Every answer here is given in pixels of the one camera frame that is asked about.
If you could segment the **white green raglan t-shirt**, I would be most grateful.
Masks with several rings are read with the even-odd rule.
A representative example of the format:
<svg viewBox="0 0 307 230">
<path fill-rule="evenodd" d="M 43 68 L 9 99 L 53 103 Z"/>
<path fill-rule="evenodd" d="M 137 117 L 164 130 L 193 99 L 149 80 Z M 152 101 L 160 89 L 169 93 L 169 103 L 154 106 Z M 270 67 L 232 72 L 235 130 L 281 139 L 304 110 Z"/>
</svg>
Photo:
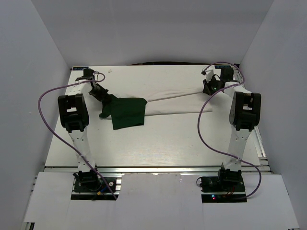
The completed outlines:
<svg viewBox="0 0 307 230">
<path fill-rule="evenodd" d="M 200 88 L 113 92 L 99 118 L 111 120 L 114 130 L 143 126 L 147 116 L 199 113 L 208 98 Z"/>
</svg>

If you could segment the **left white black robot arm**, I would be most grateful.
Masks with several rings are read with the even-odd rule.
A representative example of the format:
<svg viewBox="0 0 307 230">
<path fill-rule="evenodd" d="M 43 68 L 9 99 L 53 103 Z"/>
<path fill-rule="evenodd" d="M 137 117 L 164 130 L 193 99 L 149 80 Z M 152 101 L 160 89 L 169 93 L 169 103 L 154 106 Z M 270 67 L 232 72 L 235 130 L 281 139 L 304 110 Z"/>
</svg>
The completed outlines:
<svg viewBox="0 0 307 230">
<path fill-rule="evenodd" d="M 58 97 L 59 117 L 63 128 L 68 132 L 73 147 L 76 149 L 78 161 L 77 179 L 80 186 L 92 192 L 97 192 L 102 187 L 101 177 L 96 173 L 97 166 L 91 154 L 87 137 L 87 127 L 90 123 L 85 98 L 90 95 L 99 102 L 107 98 L 105 88 L 98 84 L 95 78 L 98 72 L 86 68 L 83 75 L 76 79 L 78 83 L 71 91 Z"/>
</svg>

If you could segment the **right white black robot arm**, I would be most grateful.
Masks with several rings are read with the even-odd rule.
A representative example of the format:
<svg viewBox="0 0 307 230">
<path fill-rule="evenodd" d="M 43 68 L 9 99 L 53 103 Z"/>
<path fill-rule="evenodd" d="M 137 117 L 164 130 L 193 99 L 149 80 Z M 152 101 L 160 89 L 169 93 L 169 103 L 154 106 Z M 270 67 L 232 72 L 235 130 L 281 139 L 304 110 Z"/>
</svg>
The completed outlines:
<svg viewBox="0 0 307 230">
<path fill-rule="evenodd" d="M 216 75 L 211 66 L 202 71 L 205 76 L 203 80 L 203 93 L 209 96 L 205 105 L 223 92 L 232 99 L 229 112 L 229 123 L 231 125 L 231 137 L 227 152 L 209 149 L 228 157 L 221 165 L 215 186 L 222 191 L 228 191 L 240 184 L 242 178 L 243 154 L 247 140 L 260 122 L 261 94 L 246 90 L 241 82 L 234 79 L 232 67 L 221 68 L 220 75 Z"/>
</svg>

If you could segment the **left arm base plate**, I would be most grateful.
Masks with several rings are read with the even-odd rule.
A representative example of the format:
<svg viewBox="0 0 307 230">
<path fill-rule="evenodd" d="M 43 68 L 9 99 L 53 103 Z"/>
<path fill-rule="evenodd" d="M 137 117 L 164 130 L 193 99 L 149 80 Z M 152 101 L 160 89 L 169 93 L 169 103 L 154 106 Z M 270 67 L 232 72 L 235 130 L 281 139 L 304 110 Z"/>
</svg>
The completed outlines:
<svg viewBox="0 0 307 230">
<path fill-rule="evenodd" d="M 106 177 L 105 180 L 114 193 L 113 197 L 106 184 L 99 179 L 98 184 L 92 187 L 86 187 L 81 184 L 77 174 L 74 174 L 74 182 L 71 192 L 71 200 L 88 200 L 88 201 L 115 201 L 121 188 L 121 177 Z"/>
</svg>

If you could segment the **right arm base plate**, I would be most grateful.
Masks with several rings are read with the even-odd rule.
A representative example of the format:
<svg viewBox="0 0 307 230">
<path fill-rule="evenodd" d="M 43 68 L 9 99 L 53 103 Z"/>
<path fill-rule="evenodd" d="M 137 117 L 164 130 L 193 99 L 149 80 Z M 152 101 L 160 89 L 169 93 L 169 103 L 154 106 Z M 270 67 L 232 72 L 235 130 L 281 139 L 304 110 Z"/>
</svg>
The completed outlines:
<svg viewBox="0 0 307 230">
<path fill-rule="evenodd" d="M 201 188 L 203 204 L 247 202 L 242 177 L 237 184 L 220 185 L 217 176 L 203 176 L 197 179 L 196 185 Z"/>
</svg>

